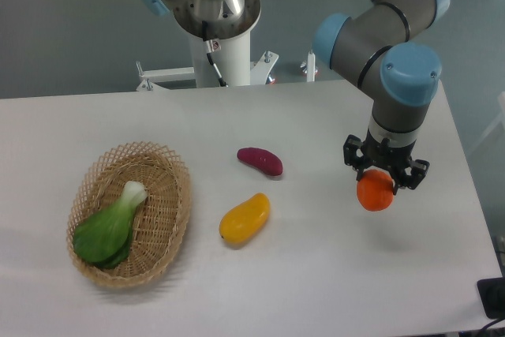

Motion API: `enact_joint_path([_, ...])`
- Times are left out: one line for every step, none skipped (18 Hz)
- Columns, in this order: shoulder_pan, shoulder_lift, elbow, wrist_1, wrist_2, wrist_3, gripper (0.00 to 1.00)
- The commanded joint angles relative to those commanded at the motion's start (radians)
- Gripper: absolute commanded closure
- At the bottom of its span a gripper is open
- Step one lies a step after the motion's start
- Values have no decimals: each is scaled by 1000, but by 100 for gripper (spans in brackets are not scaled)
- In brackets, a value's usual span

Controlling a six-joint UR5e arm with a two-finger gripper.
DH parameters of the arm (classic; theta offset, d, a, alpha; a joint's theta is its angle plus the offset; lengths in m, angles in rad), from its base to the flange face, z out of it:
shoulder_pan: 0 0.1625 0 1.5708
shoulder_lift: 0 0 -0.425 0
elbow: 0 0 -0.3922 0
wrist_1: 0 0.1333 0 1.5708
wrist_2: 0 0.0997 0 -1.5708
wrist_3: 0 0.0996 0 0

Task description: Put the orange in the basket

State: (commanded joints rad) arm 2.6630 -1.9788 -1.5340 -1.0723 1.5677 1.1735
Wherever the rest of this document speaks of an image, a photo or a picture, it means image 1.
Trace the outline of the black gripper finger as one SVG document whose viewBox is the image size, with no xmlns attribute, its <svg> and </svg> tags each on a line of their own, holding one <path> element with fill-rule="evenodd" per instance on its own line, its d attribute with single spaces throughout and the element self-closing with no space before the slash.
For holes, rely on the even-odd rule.
<svg viewBox="0 0 505 337">
<path fill-rule="evenodd" d="M 391 168 L 391 178 L 394 182 L 393 194 L 400 189 L 415 190 L 425 179 L 429 170 L 429 161 L 423 159 L 407 159 L 404 163 L 395 164 Z"/>
<path fill-rule="evenodd" d="M 371 166 L 371 159 L 366 152 L 366 144 L 358 137 L 350 134 L 342 147 L 344 163 L 356 172 L 356 180 L 360 181 L 364 172 Z"/>
</svg>

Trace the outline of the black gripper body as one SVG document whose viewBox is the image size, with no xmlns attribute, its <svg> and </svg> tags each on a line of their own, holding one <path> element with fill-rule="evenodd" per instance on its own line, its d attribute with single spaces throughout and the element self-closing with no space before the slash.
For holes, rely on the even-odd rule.
<svg viewBox="0 0 505 337">
<path fill-rule="evenodd" d="M 394 133 L 386 129 L 369 128 L 364 142 L 364 169 L 380 168 L 403 172 L 411 167 L 417 131 Z"/>
</svg>

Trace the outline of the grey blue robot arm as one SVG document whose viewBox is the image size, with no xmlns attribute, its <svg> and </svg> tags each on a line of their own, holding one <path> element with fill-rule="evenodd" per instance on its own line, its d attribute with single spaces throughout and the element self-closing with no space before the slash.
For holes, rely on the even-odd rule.
<svg viewBox="0 0 505 337">
<path fill-rule="evenodd" d="M 189 35 L 199 87 L 250 85 L 250 33 L 260 0 L 142 0 L 172 13 Z M 358 178 L 377 167 L 394 189 L 415 189 L 428 173 L 411 155 L 442 70 L 438 55 L 413 38 L 439 20 L 451 0 L 370 0 L 359 17 L 336 13 L 318 27 L 312 52 L 373 102 L 365 139 L 346 138 L 343 158 Z"/>
</svg>

